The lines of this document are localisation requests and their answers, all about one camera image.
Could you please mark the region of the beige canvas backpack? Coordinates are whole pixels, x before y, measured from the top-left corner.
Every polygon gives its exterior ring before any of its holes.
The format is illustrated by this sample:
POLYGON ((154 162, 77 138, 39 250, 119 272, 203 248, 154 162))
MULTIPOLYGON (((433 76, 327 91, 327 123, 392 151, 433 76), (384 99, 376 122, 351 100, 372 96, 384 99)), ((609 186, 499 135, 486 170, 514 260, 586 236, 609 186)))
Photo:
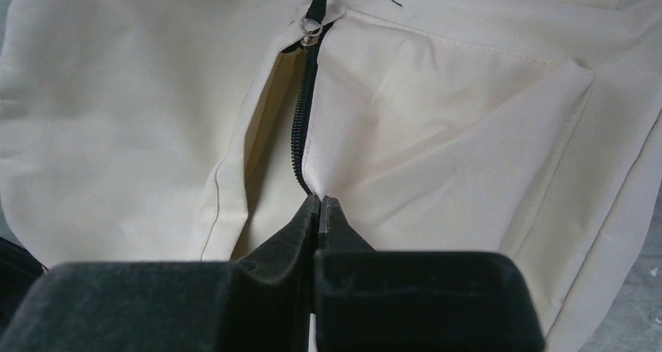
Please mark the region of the beige canvas backpack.
POLYGON ((41 263, 248 252, 306 190, 382 250, 497 251, 577 351, 661 181, 661 0, 12 0, 1 203, 41 263))

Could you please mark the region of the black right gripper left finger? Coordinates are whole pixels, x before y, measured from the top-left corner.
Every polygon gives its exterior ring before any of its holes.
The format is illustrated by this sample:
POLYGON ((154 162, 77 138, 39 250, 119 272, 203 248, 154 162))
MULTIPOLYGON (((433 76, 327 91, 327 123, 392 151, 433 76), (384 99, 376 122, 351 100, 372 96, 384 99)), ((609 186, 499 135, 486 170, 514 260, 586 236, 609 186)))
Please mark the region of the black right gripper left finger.
POLYGON ((306 351, 320 201, 236 261, 77 262, 47 271, 4 351, 306 351))

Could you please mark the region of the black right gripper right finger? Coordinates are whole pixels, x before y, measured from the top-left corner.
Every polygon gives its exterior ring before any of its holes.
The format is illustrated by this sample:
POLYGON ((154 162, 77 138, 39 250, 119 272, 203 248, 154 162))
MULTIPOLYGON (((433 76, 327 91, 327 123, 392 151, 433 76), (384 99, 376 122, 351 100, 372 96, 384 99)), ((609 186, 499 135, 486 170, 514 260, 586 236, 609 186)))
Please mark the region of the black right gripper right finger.
POLYGON ((514 262, 485 251, 377 251, 325 197, 315 252, 320 351, 542 351, 514 262))

